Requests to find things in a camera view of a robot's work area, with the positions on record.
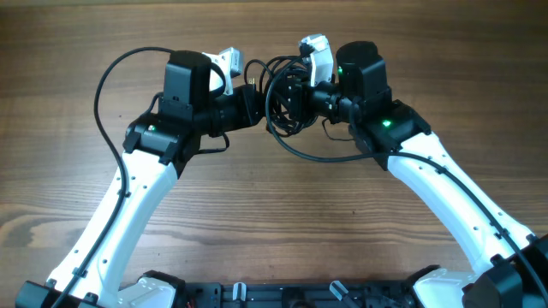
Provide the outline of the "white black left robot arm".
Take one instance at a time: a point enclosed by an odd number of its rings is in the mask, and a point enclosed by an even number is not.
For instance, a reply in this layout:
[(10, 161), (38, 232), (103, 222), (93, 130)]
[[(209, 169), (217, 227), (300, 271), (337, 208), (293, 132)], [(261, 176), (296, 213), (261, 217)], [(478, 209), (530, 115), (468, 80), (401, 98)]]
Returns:
[(240, 51), (213, 55), (171, 51), (164, 88), (114, 150), (115, 176), (72, 251), (44, 284), (28, 281), (18, 307), (184, 307), (183, 280), (157, 271), (122, 286), (128, 261), (153, 212), (189, 160), (204, 153), (203, 136), (225, 138), (261, 120), (251, 85), (233, 86)]

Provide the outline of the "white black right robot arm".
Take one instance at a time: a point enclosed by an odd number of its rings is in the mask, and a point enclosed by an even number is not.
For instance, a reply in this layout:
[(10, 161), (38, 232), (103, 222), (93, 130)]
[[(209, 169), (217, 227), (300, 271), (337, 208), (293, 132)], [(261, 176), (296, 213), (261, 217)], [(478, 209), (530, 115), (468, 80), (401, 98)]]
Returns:
[(332, 51), (324, 36), (304, 38), (300, 53), (268, 91), (302, 129), (323, 117), (345, 122), (358, 158), (373, 158), (408, 186), (450, 231), (471, 266), (450, 272), (433, 265), (410, 276), (401, 307), (544, 307), (547, 240), (500, 209), (458, 166), (430, 125), (395, 100), (377, 46), (368, 41)]

